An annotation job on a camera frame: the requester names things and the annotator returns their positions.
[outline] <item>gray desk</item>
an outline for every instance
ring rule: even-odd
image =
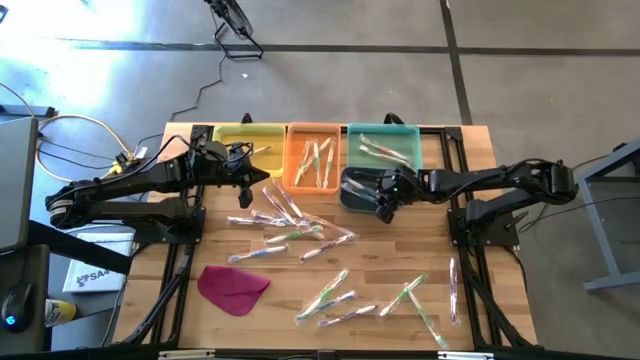
[[[17,334],[0,326],[0,355],[48,350],[45,349],[44,303],[47,298],[49,248],[45,245],[32,246],[2,255],[0,296],[4,297],[7,290],[20,281],[25,259],[24,280],[31,283],[34,299],[33,321],[26,330]]]

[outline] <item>concrete floor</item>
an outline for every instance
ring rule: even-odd
[[[437,0],[239,2],[264,44],[447,44]],[[198,89],[217,79],[219,52],[71,50],[36,40],[211,43],[214,26],[202,1],[3,3],[11,10],[0,25],[0,81],[32,104],[106,121],[130,147],[161,132],[171,112],[191,106]],[[450,0],[450,7],[464,47],[640,48],[636,1]],[[460,62],[473,123],[490,127],[499,163],[544,157],[577,164],[640,134],[638,57],[463,55]],[[461,123],[448,54],[279,52],[262,62],[226,61],[222,69],[224,83],[176,121],[236,122],[250,112],[258,122],[379,122],[393,111],[409,123]],[[5,92],[0,102],[15,103]],[[46,134],[103,155],[119,151],[101,129],[81,121],[53,124]],[[76,179],[100,174],[46,163]],[[61,185],[36,171],[35,220],[47,221],[42,199]],[[640,356],[640,286],[597,295],[582,290],[583,281],[606,275],[583,211],[541,222],[521,242],[541,345]],[[640,269],[635,259],[631,265]],[[52,273],[64,272],[66,261],[54,257]],[[97,345],[107,318],[103,313],[56,328],[54,349]],[[63,332],[74,338],[62,341],[56,333]]]

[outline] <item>orange bin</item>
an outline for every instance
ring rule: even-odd
[[[296,175],[302,158],[304,157],[305,143],[317,141],[320,147],[327,139],[333,138],[334,148],[327,187],[324,188],[327,160],[331,145],[320,151],[320,185],[317,186],[317,171],[312,162],[307,171],[300,177],[295,185]],[[309,156],[313,159],[313,143],[309,147]],[[315,124],[315,123],[291,123],[288,126],[287,141],[285,145],[284,175],[282,178],[285,189],[292,194],[333,194],[340,187],[340,125],[339,124]]]

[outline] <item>computer mouse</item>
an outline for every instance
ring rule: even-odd
[[[31,283],[20,282],[9,288],[2,300],[2,325],[12,333],[25,330],[33,320]]]

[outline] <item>yellow bin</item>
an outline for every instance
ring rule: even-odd
[[[213,140],[223,144],[252,142],[254,150],[271,146],[269,150],[253,155],[251,164],[267,171],[272,177],[282,176],[285,138],[284,124],[229,124],[216,125],[213,129]]]

